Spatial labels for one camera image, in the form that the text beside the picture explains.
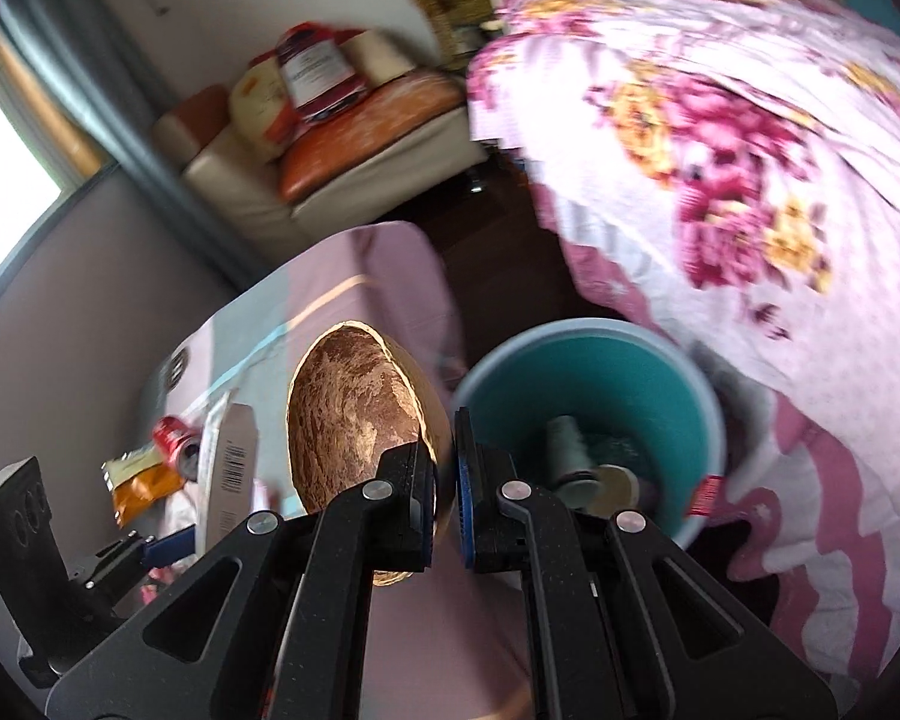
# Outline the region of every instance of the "bucket rim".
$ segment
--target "bucket rim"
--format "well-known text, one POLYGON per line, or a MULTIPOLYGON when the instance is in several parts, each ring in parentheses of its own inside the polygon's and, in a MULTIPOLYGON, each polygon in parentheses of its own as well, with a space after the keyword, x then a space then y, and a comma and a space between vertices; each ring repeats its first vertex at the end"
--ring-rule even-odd
MULTIPOLYGON (((650 354, 659 357, 664 362, 669 362, 674 372, 679 375, 684 384, 688 386, 696 401, 700 404, 703 426, 707 437, 706 471, 701 476, 701 482, 707 477, 716 476, 722 479, 727 467, 727 439, 725 438, 724 418, 720 404, 713 386, 707 381, 706 376, 675 343, 659 336, 652 330, 648 330, 632 322, 623 319, 605 319, 604 317, 581 317, 580 319, 559 319, 556 322, 532 327, 518 335, 508 338, 500 346, 490 351, 485 357, 472 367, 463 377, 457 390, 454 392, 454 413, 467 406, 473 394, 484 381, 510 357, 518 352, 530 351, 538 346, 552 341, 560 341, 564 338, 579 338, 583 336, 615 338, 618 341, 628 341, 640 346, 650 354)), ((677 533, 671 536, 673 541, 682 549, 686 549, 700 534, 706 525, 708 517, 702 514, 687 514, 683 518, 677 533)))

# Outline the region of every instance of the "blue-gray curtain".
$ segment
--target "blue-gray curtain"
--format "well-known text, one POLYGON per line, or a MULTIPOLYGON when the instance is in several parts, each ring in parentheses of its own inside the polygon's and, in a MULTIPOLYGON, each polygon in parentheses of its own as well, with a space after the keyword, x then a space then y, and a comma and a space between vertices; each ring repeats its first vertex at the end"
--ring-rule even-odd
POLYGON ((0 0, 0 28, 181 242, 239 290, 271 270, 154 147, 151 127, 178 100, 102 0, 0 0))

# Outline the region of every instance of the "sofa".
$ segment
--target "sofa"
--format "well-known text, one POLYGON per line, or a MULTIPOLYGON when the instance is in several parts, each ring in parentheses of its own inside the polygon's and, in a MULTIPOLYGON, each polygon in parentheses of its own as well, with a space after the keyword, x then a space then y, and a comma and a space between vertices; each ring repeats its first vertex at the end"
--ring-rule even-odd
POLYGON ((305 132, 279 161, 262 159, 231 122, 223 86, 165 114, 152 136, 183 180, 279 266, 487 157, 470 141, 460 81, 405 70, 305 132))

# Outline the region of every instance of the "barcode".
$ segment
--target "barcode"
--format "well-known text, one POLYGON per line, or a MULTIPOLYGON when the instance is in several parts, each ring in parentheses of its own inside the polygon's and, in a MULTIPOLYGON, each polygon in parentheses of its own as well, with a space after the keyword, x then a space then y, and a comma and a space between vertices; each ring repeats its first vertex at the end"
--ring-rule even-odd
POLYGON ((233 512, 220 512, 220 532, 226 536, 237 527, 237 515, 233 512))
POLYGON ((226 445, 226 449, 223 450, 223 478, 220 486, 228 493, 240 493, 244 486, 246 459, 247 452, 241 447, 226 445))

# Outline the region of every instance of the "box with barcode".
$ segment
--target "box with barcode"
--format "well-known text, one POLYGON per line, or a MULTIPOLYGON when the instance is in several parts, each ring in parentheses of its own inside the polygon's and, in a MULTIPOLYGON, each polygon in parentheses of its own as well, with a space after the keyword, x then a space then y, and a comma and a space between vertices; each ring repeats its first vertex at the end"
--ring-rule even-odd
POLYGON ((230 394, 207 415, 197 470, 198 556, 250 515, 257 437, 253 409, 230 394))

